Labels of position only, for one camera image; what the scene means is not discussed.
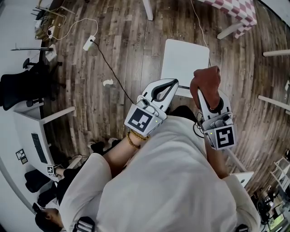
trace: bracelet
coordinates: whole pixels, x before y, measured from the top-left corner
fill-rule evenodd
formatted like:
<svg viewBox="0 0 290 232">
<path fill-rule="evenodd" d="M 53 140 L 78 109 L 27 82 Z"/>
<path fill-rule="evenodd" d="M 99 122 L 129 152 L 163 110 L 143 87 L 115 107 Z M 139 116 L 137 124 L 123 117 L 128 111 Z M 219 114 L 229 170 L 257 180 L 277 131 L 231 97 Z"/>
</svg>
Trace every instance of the bracelet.
<svg viewBox="0 0 290 232">
<path fill-rule="evenodd" d="M 150 138 L 150 135 L 147 136 L 147 137 L 144 137 L 144 136 L 140 135 L 139 133 L 137 133 L 136 131 L 134 131 L 132 129 L 130 130 L 130 132 L 133 133 L 136 137 L 138 137 L 139 139 L 141 139 L 143 141 L 146 141 L 146 140 L 148 140 Z"/>
<path fill-rule="evenodd" d="M 141 146 L 140 146 L 140 145 L 139 145 L 139 146 L 135 145 L 135 144 L 132 142 L 132 140 L 130 139 L 129 134 L 130 134 L 130 132 L 127 133 L 126 137 L 127 137 L 128 141 L 129 141 L 130 145 L 131 145 L 132 147 L 135 147 L 136 149 L 140 149 Z"/>
</svg>

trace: person wearing white t-shirt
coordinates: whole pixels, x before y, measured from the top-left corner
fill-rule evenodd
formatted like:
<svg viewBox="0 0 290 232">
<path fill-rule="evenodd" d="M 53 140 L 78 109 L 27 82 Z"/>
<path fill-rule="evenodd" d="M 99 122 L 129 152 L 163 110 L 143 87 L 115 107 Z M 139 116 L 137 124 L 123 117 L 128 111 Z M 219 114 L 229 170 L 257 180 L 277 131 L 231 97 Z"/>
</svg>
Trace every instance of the person wearing white t-shirt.
<svg viewBox="0 0 290 232">
<path fill-rule="evenodd" d="M 68 232 L 80 217 L 98 232 L 258 231 L 259 214 L 223 154 L 193 132 L 194 114 L 180 106 L 173 115 L 146 141 L 131 132 L 91 154 L 60 205 Z"/>
</svg>

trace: red and white checkered tablecloth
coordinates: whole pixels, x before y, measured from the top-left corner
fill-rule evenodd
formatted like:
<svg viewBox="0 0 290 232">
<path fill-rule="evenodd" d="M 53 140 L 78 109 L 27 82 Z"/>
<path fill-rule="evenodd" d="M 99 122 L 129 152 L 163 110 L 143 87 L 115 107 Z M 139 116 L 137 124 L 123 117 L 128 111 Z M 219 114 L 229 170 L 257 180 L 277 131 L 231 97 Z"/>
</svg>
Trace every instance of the red and white checkered tablecloth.
<svg viewBox="0 0 290 232">
<path fill-rule="evenodd" d="M 235 17 L 244 25 L 240 27 L 235 34 L 235 38 L 251 29 L 257 24 L 256 11 L 253 0 L 199 0 L 201 2 L 210 4 L 223 12 Z"/>
</svg>

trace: keyboard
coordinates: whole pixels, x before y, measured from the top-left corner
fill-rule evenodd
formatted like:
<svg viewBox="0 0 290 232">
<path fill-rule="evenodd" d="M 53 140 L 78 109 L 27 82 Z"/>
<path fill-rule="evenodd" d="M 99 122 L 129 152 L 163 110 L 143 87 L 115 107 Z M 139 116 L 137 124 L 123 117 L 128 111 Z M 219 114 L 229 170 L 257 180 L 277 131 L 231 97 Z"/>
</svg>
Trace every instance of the keyboard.
<svg viewBox="0 0 290 232">
<path fill-rule="evenodd" d="M 31 133 L 31 136 L 32 136 L 34 146 L 35 146 L 35 149 L 37 151 L 40 161 L 44 164 L 47 164 L 47 160 L 45 158 L 44 151 L 42 150 L 38 134 Z"/>
</svg>

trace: office chair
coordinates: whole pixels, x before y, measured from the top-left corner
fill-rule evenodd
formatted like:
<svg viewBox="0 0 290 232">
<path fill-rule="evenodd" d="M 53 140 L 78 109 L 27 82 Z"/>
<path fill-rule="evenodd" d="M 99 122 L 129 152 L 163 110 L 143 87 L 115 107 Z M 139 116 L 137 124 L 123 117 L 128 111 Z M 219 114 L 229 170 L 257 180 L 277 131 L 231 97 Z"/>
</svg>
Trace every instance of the office chair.
<svg viewBox="0 0 290 232">
<path fill-rule="evenodd" d="M 21 101 L 26 101 L 28 107 L 37 102 L 41 102 L 42 98 L 49 97 L 54 101 L 52 93 L 52 85 L 60 85 L 63 88 L 65 84 L 59 84 L 53 81 L 53 73 L 56 71 L 58 65 L 62 63 L 58 62 L 49 72 L 49 66 L 44 62 L 38 62 L 36 64 L 30 63 L 29 60 L 25 60 L 24 66 L 34 65 L 29 71 L 26 70 L 22 73 L 3 75 L 0 81 L 0 106 L 5 111 L 16 105 Z"/>
</svg>

